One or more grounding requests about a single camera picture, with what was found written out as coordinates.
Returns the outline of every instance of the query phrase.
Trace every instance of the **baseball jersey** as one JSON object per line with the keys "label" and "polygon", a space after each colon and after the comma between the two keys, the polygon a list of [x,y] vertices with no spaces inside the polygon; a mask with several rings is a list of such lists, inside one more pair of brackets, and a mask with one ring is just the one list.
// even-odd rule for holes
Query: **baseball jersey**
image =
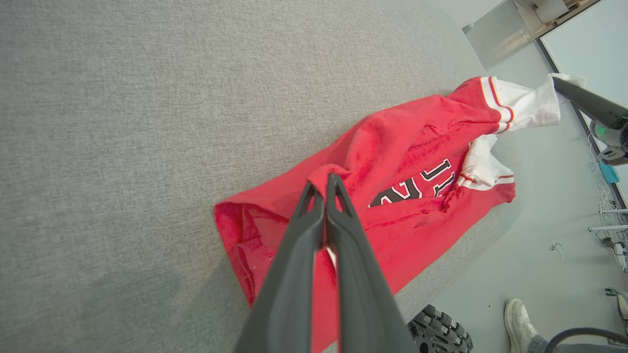
{"label": "baseball jersey", "polygon": [[[215,206],[215,221],[249,304],[307,181],[325,196],[341,176],[393,293],[447,251],[492,207],[515,197],[514,174],[490,153],[501,133],[557,124],[551,77],[536,90],[477,77],[373,113],[290,171]],[[315,256],[312,348],[338,338],[330,251]]]}

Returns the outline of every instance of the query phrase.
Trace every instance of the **black hose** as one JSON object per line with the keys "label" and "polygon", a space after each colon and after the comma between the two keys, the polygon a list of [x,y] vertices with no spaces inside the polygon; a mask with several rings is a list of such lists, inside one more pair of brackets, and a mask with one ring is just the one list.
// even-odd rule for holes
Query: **black hose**
{"label": "black hose", "polygon": [[613,339],[617,342],[628,345],[628,337],[616,334],[615,332],[593,329],[591,327],[580,327],[577,329],[569,329],[566,331],[562,331],[558,335],[554,336],[553,339],[549,342],[548,346],[545,348],[545,353],[552,353],[558,347],[558,344],[565,339],[571,336],[579,336],[579,335],[591,335],[591,336],[601,336],[606,337],[608,339]]}

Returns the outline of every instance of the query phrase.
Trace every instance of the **gray carpet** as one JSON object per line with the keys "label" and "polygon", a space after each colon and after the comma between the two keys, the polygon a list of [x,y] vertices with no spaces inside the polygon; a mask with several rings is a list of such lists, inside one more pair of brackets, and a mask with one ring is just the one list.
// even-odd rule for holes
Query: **gray carpet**
{"label": "gray carpet", "polygon": [[[5,0],[0,60],[6,352],[230,350],[248,308],[214,204],[482,74],[417,0]],[[516,214],[402,291],[404,316]]]}

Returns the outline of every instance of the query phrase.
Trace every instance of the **shoe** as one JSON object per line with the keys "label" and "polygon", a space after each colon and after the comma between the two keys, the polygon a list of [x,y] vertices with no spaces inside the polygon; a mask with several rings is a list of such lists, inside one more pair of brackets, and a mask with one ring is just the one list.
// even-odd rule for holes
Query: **shoe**
{"label": "shoe", "polygon": [[513,299],[506,305],[504,323],[511,341],[511,353],[526,353],[532,338],[539,332],[530,323],[530,317],[521,300]]}

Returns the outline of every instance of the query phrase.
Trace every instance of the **white wall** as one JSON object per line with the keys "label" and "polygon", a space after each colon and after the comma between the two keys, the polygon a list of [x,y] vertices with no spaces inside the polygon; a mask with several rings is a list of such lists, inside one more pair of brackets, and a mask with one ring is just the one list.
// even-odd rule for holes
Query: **white wall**
{"label": "white wall", "polygon": [[[602,0],[541,39],[562,73],[587,78],[587,88],[628,107],[628,1]],[[615,168],[628,197],[628,165]]]}
{"label": "white wall", "polygon": [[458,27],[476,22],[504,0],[428,0],[449,14]]}

